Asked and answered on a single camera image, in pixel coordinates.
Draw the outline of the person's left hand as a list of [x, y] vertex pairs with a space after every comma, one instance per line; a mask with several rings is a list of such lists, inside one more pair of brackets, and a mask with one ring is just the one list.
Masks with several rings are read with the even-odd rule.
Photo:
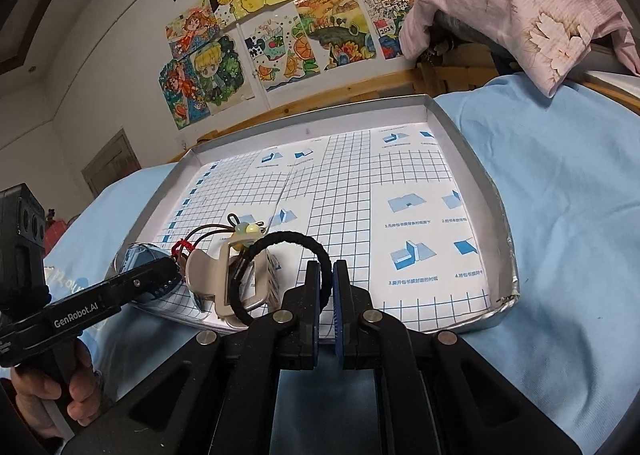
[[[70, 378], [68, 392], [72, 401], [67, 406], [70, 419], [86, 427], [101, 414], [102, 390], [100, 377], [93, 370], [91, 354], [85, 343], [75, 340], [77, 368]], [[41, 438], [61, 438], [61, 432], [44, 408], [44, 401], [56, 401], [62, 395], [58, 383], [35, 369], [12, 368], [11, 383], [15, 402], [26, 423]]]

